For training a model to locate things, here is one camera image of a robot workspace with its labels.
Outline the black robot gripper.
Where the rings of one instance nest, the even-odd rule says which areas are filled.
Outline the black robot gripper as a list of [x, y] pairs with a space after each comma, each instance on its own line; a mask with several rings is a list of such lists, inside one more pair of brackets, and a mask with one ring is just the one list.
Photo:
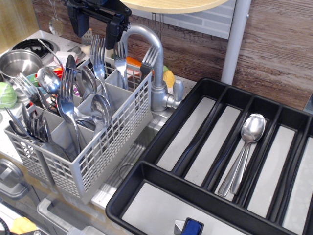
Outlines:
[[130, 27], [130, 8], [119, 0], [67, 0], [65, 1], [69, 20], [74, 33], [82, 37], [89, 30], [92, 17], [107, 24], [106, 49], [114, 49], [123, 31]]

